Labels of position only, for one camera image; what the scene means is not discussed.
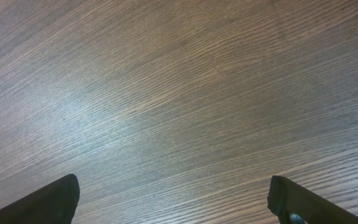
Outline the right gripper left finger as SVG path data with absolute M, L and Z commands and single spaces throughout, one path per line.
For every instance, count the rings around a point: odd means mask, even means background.
M 78 179 L 68 174 L 0 209 L 0 224 L 70 224 L 79 199 Z

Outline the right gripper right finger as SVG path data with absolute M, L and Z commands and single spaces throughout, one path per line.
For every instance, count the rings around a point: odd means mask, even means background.
M 283 176 L 272 176 L 267 201 L 280 223 L 358 224 L 358 216 Z

